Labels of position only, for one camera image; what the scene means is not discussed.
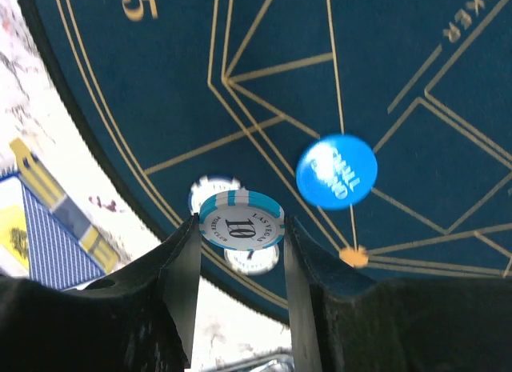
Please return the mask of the light blue 10 poker chip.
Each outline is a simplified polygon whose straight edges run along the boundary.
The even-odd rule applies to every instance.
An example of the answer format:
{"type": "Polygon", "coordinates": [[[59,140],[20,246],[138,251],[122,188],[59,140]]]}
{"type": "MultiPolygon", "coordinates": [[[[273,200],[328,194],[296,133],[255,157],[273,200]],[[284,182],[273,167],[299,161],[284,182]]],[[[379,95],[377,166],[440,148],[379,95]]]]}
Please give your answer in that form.
{"type": "Polygon", "coordinates": [[[284,209],[253,190],[228,190],[209,197],[198,222],[204,239],[228,250],[266,249],[285,235],[284,209]]]}

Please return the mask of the white 5 poker chip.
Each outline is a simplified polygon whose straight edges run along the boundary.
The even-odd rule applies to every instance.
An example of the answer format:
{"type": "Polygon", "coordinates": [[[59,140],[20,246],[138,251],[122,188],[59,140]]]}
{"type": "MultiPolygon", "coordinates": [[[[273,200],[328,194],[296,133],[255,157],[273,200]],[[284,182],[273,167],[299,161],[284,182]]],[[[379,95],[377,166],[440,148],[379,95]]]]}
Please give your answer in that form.
{"type": "Polygon", "coordinates": [[[209,197],[228,190],[240,190],[243,185],[233,177],[220,175],[204,175],[193,182],[188,197],[188,207],[191,214],[198,213],[205,200],[209,197]]]}

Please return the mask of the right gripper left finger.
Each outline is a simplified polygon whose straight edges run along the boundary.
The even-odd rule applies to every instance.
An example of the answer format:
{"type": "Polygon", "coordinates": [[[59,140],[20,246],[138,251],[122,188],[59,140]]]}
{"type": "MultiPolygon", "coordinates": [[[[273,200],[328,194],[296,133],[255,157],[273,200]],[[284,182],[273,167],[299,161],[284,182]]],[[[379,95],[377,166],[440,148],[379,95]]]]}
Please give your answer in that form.
{"type": "Polygon", "coordinates": [[[201,268],[198,217],[82,290],[1,279],[4,371],[183,371],[201,268]]]}

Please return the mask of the grey 1 poker chip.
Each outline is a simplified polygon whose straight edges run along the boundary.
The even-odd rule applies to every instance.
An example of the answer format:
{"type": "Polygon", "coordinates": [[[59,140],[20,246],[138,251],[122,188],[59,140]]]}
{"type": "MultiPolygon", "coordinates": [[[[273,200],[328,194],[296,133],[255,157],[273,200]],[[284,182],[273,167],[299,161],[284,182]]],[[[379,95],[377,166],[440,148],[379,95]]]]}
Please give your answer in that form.
{"type": "Polygon", "coordinates": [[[278,264],[278,245],[260,250],[224,249],[224,258],[232,270],[237,273],[254,276],[271,271],[278,264]]]}

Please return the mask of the blue playing card box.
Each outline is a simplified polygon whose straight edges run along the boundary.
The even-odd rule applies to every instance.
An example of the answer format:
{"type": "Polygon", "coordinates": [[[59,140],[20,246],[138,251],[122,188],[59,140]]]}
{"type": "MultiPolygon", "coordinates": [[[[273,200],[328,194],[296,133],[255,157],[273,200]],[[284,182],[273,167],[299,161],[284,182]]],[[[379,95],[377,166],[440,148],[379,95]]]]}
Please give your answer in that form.
{"type": "Polygon", "coordinates": [[[1,153],[1,273],[67,290],[112,272],[117,251],[20,138],[1,153]]]}

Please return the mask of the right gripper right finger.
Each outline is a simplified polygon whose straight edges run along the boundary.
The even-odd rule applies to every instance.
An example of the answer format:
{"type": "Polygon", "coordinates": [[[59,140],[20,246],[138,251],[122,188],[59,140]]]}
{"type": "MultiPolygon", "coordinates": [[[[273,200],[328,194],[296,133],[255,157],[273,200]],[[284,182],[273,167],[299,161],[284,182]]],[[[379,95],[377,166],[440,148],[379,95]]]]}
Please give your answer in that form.
{"type": "Polygon", "coordinates": [[[286,219],[284,267],[298,371],[508,371],[511,282],[375,281],[286,219]]]}

